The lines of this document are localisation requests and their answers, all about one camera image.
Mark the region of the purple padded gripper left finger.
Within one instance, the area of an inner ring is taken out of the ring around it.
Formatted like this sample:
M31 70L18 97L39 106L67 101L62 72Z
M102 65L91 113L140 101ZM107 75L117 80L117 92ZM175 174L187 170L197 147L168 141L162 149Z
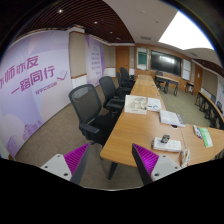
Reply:
M89 153L90 144L87 143L65 155L54 155L41 166L41 169L79 185L88 161Z

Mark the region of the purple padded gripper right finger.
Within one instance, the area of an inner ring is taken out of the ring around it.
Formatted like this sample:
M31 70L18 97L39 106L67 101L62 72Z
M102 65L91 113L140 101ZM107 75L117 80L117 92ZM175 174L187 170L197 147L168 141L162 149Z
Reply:
M167 155L159 156L137 144L132 144L132 155L144 185L181 170Z

